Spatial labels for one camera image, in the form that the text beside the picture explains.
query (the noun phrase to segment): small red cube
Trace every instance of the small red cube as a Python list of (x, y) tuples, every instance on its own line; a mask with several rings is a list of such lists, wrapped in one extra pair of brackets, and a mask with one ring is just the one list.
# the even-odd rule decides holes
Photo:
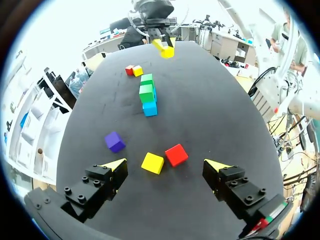
[(188, 154), (184, 150), (181, 144), (175, 145), (174, 147), (165, 151), (165, 155), (171, 163), (172, 167), (183, 163), (188, 159)]
[(135, 66), (133, 66), (133, 65), (129, 65), (125, 68), (125, 72), (126, 72), (126, 74), (128, 74), (128, 76), (134, 75), (134, 70), (133, 70), (134, 67)]

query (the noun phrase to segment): person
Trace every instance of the person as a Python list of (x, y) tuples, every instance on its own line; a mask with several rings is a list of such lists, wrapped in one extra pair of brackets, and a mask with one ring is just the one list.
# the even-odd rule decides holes
[(121, 44), (124, 45), (126, 49), (139, 45), (144, 45), (146, 43), (146, 37), (138, 33), (133, 26), (129, 26), (127, 28), (126, 33), (121, 41)]
[[(290, 14), (286, 9), (283, 9), (283, 10), (284, 10), (286, 22), (278, 23), (274, 26), (273, 33), (270, 39), (272, 49), (274, 50), (275, 53), (278, 54), (279, 65), (285, 55), (283, 51), (284, 49), (283, 46), (288, 41), (288, 39), (285, 38), (284, 35), (289, 36), (289, 31), (290, 31)], [(295, 49), (295, 54), (294, 54), (292, 63), (290, 65), (290, 69), (293, 71), (303, 73), (306, 69), (308, 48), (305, 40), (301, 37), (300, 33), (298, 33), (298, 35), (299, 37), (298, 37), (298, 41)]]

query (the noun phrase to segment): small yellow cube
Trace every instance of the small yellow cube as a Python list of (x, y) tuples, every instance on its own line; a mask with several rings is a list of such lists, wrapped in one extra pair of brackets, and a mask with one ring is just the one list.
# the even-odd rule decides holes
[(144, 71), (142, 70), (142, 67), (139, 66), (139, 65), (133, 67), (132, 70), (133, 70), (134, 76), (136, 76), (136, 77), (139, 77), (139, 76), (144, 74)]
[(165, 160), (161, 156), (154, 155), (148, 152), (145, 155), (141, 168), (150, 171), (154, 174), (160, 174), (162, 166), (164, 165)]

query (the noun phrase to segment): black table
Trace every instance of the black table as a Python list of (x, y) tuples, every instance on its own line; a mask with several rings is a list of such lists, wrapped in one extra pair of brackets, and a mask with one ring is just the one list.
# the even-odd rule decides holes
[[(140, 77), (152, 73), (158, 116), (145, 117)], [(104, 137), (121, 135), (126, 148), (112, 153)], [(164, 156), (182, 144), (187, 162), (160, 175), (141, 168), (147, 152)], [(81, 180), (92, 164), (127, 159), (128, 177), (86, 225), (129, 240), (236, 239), (245, 223), (218, 202), (202, 177), (204, 159), (239, 165), (269, 198), (282, 194), (276, 149), (262, 116), (235, 78), (193, 42), (177, 42), (163, 59), (151, 44), (108, 55), (77, 100), (65, 129), (57, 166), (57, 190)]]

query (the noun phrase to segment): cube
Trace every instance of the cube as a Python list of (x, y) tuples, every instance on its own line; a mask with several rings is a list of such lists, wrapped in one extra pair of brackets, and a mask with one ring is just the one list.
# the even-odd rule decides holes
[(144, 71), (142, 70), (142, 67), (141, 66), (135, 66), (132, 68), (133, 70), (133, 74), (136, 76), (136, 77), (139, 77), (141, 76), (142, 74), (144, 74)]
[(145, 155), (141, 168), (154, 174), (160, 174), (164, 163), (165, 160), (163, 157), (148, 152)]
[(176, 167), (188, 159), (188, 155), (181, 144), (175, 145), (174, 147), (165, 151), (165, 155), (172, 167)]
[(105, 138), (105, 143), (108, 146), (108, 148), (114, 152), (117, 153), (123, 148), (125, 148), (125, 143), (121, 139), (121, 137), (116, 133), (115, 131), (111, 132), (109, 135), (107, 135)]
[(129, 65), (125, 68), (125, 72), (128, 76), (133, 76), (134, 75), (134, 68), (135, 66), (134, 65)]
[(141, 76), (140, 85), (148, 85), (148, 84), (152, 84), (153, 88), (155, 88), (155, 82), (152, 77), (152, 73)]
[(156, 88), (153, 88), (153, 93), (154, 93), (154, 100), (157, 102), (157, 93), (156, 93)]
[(146, 102), (142, 104), (142, 110), (146, 117), (158, 115), (158, 109), (156, 101)]
[(140, 100), (143, 104), (155, 101), (154, 88), (151, 84), (141, 85), (139, 89)]

